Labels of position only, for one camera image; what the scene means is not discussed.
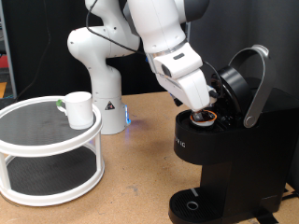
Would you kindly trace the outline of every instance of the blue indicator light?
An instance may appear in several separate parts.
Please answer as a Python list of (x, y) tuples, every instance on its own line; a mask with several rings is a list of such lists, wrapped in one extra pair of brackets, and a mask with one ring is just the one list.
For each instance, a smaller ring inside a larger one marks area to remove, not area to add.
[(125, 106), (125, 118), (127, 121), (127, 125), (131, 124), (131, 120), (129, 119), (129, 112), (128, 112), (128, 106)]

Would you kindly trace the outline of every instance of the wooden table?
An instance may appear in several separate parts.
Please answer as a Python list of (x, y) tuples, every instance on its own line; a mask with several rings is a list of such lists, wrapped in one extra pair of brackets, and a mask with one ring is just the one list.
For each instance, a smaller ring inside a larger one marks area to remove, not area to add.
[[(0, 223), (171, 224), (171, 196), (200, 185), (201, 166), (181, 160), (173, 149), (175, 117), (187, 107), (176, 107), (167, 92), (123, 96), (123, 101), (132, 124), (122, 133), (102, 135), (106, 170), (93, 190), (50, 207), (22, 206), (0, 198)], [(298, 211), (299, 200), (290, 199), (282, 202), (275, 217), (280, 223), (296, 224)]]

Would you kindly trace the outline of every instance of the black coffee maker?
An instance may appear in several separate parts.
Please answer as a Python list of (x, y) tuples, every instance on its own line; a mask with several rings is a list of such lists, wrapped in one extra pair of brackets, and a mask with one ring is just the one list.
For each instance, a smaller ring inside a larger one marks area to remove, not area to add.
[[(244, 78), (239, 68), (254, 55), (262, 60), (262, 78)], [(273, 89), (276, 69), (263, 46), (241, 50), (219, 74), (221, 81), (212, 78), (223, 89), (209, 108), (217, 114), (214, 124), (195, 126), (190, 110), (176, 118), (176, 154), (203, 167), (200, 187), (170, 200), (175, 224), (236, 223), (275, 213), (281, 203), (299, 134), (299, 101)]]

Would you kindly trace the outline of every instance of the two-tier stand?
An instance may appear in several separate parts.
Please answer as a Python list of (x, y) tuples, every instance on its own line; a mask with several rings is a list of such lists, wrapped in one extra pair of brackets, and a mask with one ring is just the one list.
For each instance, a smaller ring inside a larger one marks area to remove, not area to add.
[(62, 98), (30, 99), (0, 111), (0, 190), (12, 202), (65, 203), (87, 193), (103, 176), (100, 111), (93, 105), (93, 126), (73, 130), (56, 107)]

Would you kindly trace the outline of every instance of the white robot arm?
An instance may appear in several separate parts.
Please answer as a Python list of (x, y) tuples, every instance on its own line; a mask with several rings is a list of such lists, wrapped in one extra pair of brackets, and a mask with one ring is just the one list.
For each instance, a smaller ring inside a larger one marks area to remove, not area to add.
[[(180, 23), (199, 14), (183, 0), (128, 0), (136, 31), (144, 43), (150, 67), (161, 86), (193, 111), (210, 105), (211, 88), (200, 67), (201, 57), (186, 41)], [(208, 0), (195, 1), (205, 11)]]
[[(94, 0), (85, 0), (90, 9)], [(100, 0), (92, 14), (101, 17), (104, 26), (90, 27), (96, 33), (112, 39), (131, 49), (138, 49), (140, 39), (132, 35), (128, 22), (121, 14), (119, 0)], [(88, 69), (93, 89), (93, 103), (103, 117), (102, 134), (119, 133), (127, 125), (125, 105), (121, 101), (121, 74), (106, 64), (106, 58), (123, 57), (132, 54), (87, 28), (74, 30), (68, 37), (70, 53)]]

